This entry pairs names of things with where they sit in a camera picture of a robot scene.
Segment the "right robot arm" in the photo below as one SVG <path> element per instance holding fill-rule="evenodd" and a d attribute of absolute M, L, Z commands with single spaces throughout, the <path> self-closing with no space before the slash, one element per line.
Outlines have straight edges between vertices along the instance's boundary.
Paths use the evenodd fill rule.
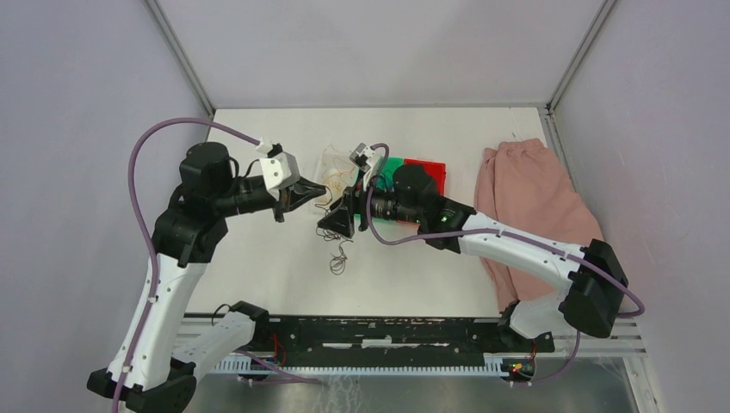
<path fill-rule="evenodd" d="M 415 224 L 413 240 L 501 263 L 550 285 L 552 293 L 513 299 L 504 310 L 497 338 L 509 351 L 522 349 L 542 333 L 562 330 L 607 338 L 620 317 L 628 278 L 608 243 L 562 243 L 504 225 L 441 195 L 420 165 L 397 168 L 387 189 L 368 185 L 360 174 L 317 226 L 352 238 L 370 228 L 371 218 Z"/>

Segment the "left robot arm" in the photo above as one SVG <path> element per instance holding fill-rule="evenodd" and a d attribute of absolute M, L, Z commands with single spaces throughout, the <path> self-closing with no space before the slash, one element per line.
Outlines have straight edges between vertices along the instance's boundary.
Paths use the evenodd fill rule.
<path fill-rule="evenodd" d="M 259 163 L 260 175 L 239 176 L 223 144 L 188 150 L 179 167 L 181 184 L 154 225 L 153 255 L 132 324 L 110 364 L 90 374 L 90 391 L 133 412 L 181 412 L 201 379 L 230 353 L 269 343 L 268 312 L 238 302 L 209 330 L 176 346 L 192 293 L 227 234 L 227 219 L 270 210 L 282 221 L 285 213 L 325 194 L 323 185 L 300 175 L 295 158 L 279 145 Z"/>

